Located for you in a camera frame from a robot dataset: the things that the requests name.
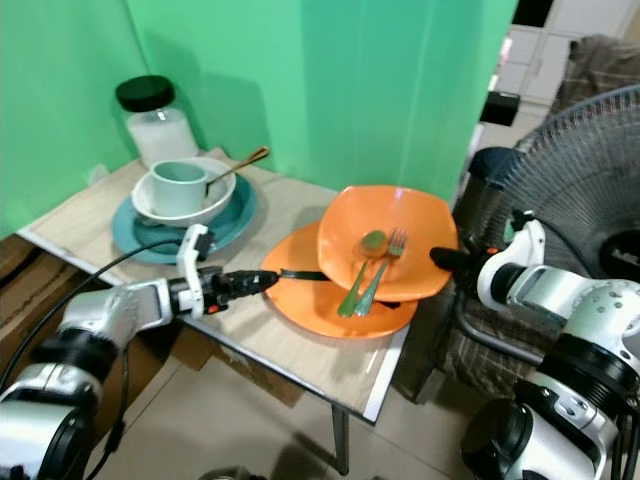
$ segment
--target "white cabinet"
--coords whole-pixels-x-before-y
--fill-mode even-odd
[[[634,0],[556,0],[553,31],[575,35],[601,33],[615,37]]]
[[[513,41],[511,50],[509,50],[509,61],[524,64],[531,63],[536,52],[540,33],[512,28],[509,31],[509,37]]]
[[[556,92],[564,75],[565,65],[569,56],[571,38],[549,35],[540,56],[538,64],[533,66],[533,72],[527,81],[524,91],[526,96],[536,97],[553,102]]]
[[[513,44],[497,89],[548,107],[564,75],[569,45],[583,36],[622,37],[639,0],[554,0],[543,28],[513,25]]]
[[[527,75],[527,65],[507,62],[500,69],[500,78],[495,89],[500,92],[519,93]]]

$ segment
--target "utensil handle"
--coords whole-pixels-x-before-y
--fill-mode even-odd
[[[358,301],[358,290],[360,290],[360,284],[362,283],[364,272],[367,269],[367,263],[369,263],[368,260],[362,264],[360,273],[358,273],[356,281],[353,282],[351,290],[349,290],[349,293],[338,307],[338,315],[340,315],[341,317],[350,317],[351,315],[353,315],[353,311],[356,308],[356,302]]]
[[[378,270],[378,273],[376,273],[376,276],[373,277],[373,281],[371,282],[371,285],[367,287],[367,289],[362,294],[362,297],[360,297],[360,300],[358,300],[358,303],[356,304],[356,308],[354,310],[356,315],[360,315],[360,316],[367,315],[371,310],[373,297],[376,294],[376,290],[378,289],[378,284],[380,283],[380,279],[382,278],[382,274],[384,273],[384,269],[387,268],[387,265],[389,265],[388,261],[380,265],[380,269]]]
[[[226,172],[224,172],[222,175],[214,178],[213,180],[211,180],[209,183],[207,183],[207,189],[213,185],[214,183],[216,183],[218,180],[226,177],[227,175],[232,174],[233,172],[235,172],[236,170],[240,170],[241,168],[246,167],[247,165],[251,165],[252,163],[257,162],[258,160],[262,160],[264,157],[266,157],[267,155],[269,155],[269,152],[271,150],[269,150],[269,147],[267,146],[262,146],[260,148],[258,148],[255,152],[253,152],[251,155],[249,155],[247,157],[247,159],[242,162],[239,163],[238,165],[236,165],[235,167],[233,167],[231,170],[228,170]]]

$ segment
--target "metal spoon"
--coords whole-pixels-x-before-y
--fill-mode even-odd
[[[233,172],[237,172],[238,170],[246,167],[247,165],[251,165],[252,163],[257,162],[258,160],[262,160],[263,158],[268,156],[270,152],[271,150],[269,150],[269,147],[266,147],[263,145],[262,147],[256,149],[251,155],[249,155],[244,162],[239,163],[238,165],[233,167],[231,170],[228,170],[224,172],[222,175],[218,175],[216,178],[214,178],[210,182],[207,182],[207,187],[205,189],[205,192],[206,192],[205,197],[209,195],[209,188],[211,188],[211,185],[216,183],[218,180],[226,177],[227,175],[230,175]]]
[[[351,290],[338,307],[338,315],[341,317],[350,317],[356,308],[358,302],[358,290],[360,290],[360,284],[364,277],[364,272],[367,269],[367,264],[371,259],[377,259],[384,256],[387,250],[387,236],[380,230],[374,230],[367,233],[362,240],[360,240],[360,253],[367,257],[367,260],[362,264],[360,273],[356,277],[356,281],[353,283]]]

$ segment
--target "table edge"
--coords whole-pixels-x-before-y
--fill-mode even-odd
[[[97,267],[96,265],[89,263],[86,260],[83,260],[79,257],[74,256],[68,250],[58,247],[57,245],[49,242],[48,240],[42,238],[40,235],[32,231],[30,227],[31,225],[34,225],[37,221],[38,219],[32,224],[21,228],[16,232],[16,234],[24,238],[25,240],[33,243],[34,245],[42,248],[43,250],[48,251],[52,255],[55,255],[56,257],[61,258],[62,260],[79,268],[80,270],[83,270],[90,274],[93,274],[98,271],[99,267]],[[100,275],[99,278],[113,286],[122,285],[124,283],[122,279],[120,279],[116,275],[113,275],[109,272],[103,273],[102,275]],[[391,342],[387,347],[387,351],[385,353],[384,359],[382,360],[382,364],[380,366],[380,369],[378,370],[378,375],[376,376],[373,387],[371,388],[371,392],[369,393],[369,399],[367,400],[365,409],[362,412],[355,410],[353,407],[346,405],[337,399],[332,399],[326,393],[324,393],[320,388],[316,387],[315,385],[312,385],[311,383],[303,380],[302,378],[298,377],[297,375],[294,375],[293,373],[287,372],[284,368],[280,367],[279,365],[276,365],[271,360],[264,358],[261,355],[246,349],[242,345],[238,344],[235,340],[228,338],[226,335],[223,335],[221,332],[216,332],[216,334],[213,335],[213,338],[215,338],[218,342],[228,346],[229,348],[232,348],[233,350],[237,350],[239,351],[239,353],[242,353],[243,355],[251,358],[252,360],[275,371],[276,373],[282,375],[283,377],[288,378],[293,383],[298,384],[300,387],[304,388],[305,390],[310,391],[321,398],[324,398],[325,400],[327,400],[332,404],[345,407],[350,412],[357,414],[358,416],[361,416],[365,421],[374,424],[377,421],[378,416],[380,415],[380,411],[382,410],[382,405],[386,398],[387,391],[391,386],[391,378],[398,364],[400,353],[402,351],[402,346],[404,345],[404,341],[407,336],[408,330],[409,330],[409,325],[404,327],[402,330],[394,333],[393,336],[391,337]]]

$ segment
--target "white bracket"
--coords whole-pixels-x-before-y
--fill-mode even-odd
[[[522,230],[515,233],[513,242],[502,252],[493,255],[482,267],[478,275],[478,298],[487,307],[506,311],[508,307],[496,302],[491,296],[491,282],[496,272],[508,263],[523,267],[542,265],[544,262],[545,234],[538,220],[530,220]]]
[[[191,225],[182,239],[176,257],[178,272],[185,278],[189,287],[189,290],[185,290],[179,295],[180,310],[190,310],[191,318],[194,320],[199,320],[204,315],[204,297],[196,268],[198,251],[195,246],[200,235],[205,235],[208,231],[204,225]]]

